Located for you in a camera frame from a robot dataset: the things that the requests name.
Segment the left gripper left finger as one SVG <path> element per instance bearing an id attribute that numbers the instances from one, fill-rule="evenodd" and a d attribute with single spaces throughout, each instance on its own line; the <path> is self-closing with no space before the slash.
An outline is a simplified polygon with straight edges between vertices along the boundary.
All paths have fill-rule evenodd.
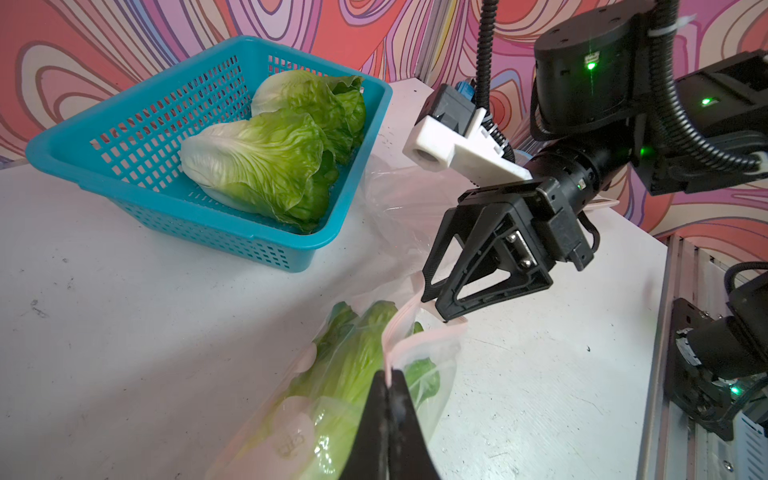
<path id="1" fill-rule="evenodd" d="M 340 480 L 385 480 L 388 476 L 389 394 L 385 373 L 374 374 L 360 424 Z"/>

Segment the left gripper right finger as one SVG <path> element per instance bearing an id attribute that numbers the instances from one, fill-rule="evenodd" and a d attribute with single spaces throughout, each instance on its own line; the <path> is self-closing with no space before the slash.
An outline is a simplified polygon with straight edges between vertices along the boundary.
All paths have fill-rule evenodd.
<path id="1" fill-rule="evenodd" d="M 388 478 L 440 480 L 403 374 L 391 375 L 388 401 Z"/>

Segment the clear blue zip-top bag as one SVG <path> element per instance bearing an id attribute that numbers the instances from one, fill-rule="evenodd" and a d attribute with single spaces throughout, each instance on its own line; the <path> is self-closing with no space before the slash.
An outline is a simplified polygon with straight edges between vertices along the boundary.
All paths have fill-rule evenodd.
<path id="1" fill-rule="evenodd" d="M 373 226 L 400 274 L 423 279 L 422 268 L 444 214 L 473 184 L 453 170 L 432 172 L 402 157 L 373 155 L 361 183 Z"/>

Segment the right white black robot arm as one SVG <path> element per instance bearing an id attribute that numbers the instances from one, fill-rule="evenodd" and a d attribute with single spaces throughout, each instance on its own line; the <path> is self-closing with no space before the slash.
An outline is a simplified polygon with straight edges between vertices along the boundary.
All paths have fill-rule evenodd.
<path id="1" fill-rule="evenodd" d="M 536 40 L 529 130 L 542 148 L 517 164 L 490 112 L 496 11 L 482 4 L 475 78 L 437 88 L 405 147 L 424 169 L 473 185 L 422 270 L 422 298 L 443 319 L 546 290 L 559 262 L 587 267 L 601 237 L 586 207 L 626 165 L 653 195 L 766 178 L 766 52 L 676 78 L 685 19 L 675 1 L 596 8 Z"/>

